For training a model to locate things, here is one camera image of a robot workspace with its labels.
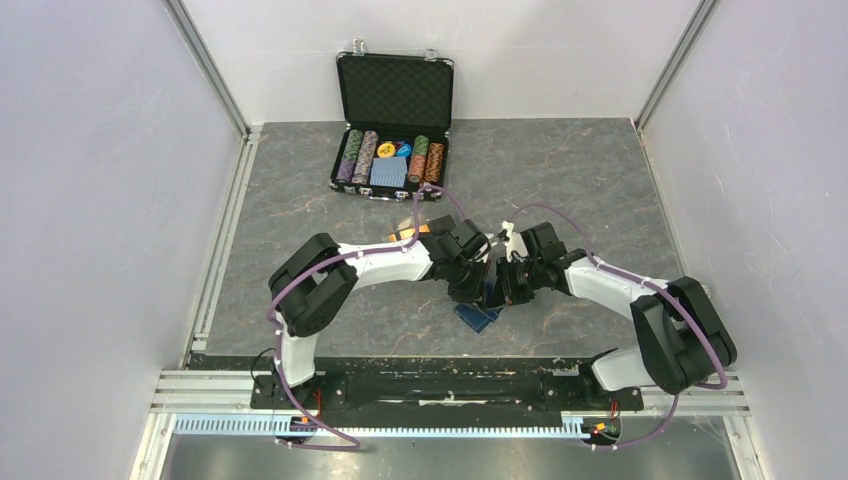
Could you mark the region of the clear acrylic card box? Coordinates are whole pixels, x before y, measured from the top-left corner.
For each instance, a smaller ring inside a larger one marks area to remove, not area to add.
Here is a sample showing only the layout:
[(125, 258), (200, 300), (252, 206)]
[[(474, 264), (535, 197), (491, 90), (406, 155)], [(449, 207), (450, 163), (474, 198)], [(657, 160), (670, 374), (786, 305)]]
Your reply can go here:
[(417, 217), (406, 217), (390, 225), (387, 240), (389, 242), (408, 241), (415, 233), (420, 237), (447, 232), (456, 226), (454, 218), (450, 215), (438, 218), (426, 218), (423, 214)]

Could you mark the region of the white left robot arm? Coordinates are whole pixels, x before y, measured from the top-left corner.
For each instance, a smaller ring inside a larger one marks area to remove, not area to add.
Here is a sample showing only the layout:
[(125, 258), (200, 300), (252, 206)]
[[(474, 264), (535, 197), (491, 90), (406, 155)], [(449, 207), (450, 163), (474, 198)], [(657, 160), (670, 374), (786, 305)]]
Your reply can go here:
[(471, 220), (443, 216), (394, 233), (384, 243), (339, 243), (313, 235), (270, 276), (269, 321), (280, 350), (275, 392), (290, 407), (314, 394), (318, 335), (356, 290), (393, 282), (444, 281), (457, 303), (482, 300), (490, 238)]

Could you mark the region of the blue leather card holder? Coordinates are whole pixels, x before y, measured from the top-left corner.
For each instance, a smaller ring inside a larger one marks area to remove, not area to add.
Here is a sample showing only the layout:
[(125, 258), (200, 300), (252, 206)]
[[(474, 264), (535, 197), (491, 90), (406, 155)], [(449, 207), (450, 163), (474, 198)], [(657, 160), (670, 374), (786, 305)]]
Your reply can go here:
[(477, 304), (458, 304), (453, 308), (454, 314), (472, 331), (482, 333), (500, 316), (502, 307), (486, 307), (480, 309)]

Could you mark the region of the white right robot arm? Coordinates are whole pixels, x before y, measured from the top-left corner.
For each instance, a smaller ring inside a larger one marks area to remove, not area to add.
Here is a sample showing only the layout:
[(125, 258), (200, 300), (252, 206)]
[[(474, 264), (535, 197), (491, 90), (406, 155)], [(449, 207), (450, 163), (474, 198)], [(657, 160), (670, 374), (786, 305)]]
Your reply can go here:
[(602, 408), (630, 387), (656, 386), (676, 395), (693, 386), (726, 385), (738, 351), (696, 279), (651, 279), (583, 249), (569, 250), (548, 222), (518, 232), (505, 221), (498, 237), (506, 254), (496, 263), (489, 307), (526, 304), (550, 289), (632, 322), (636, 347), (598, 354), (582, 368), (577, 392), (585, 405)]

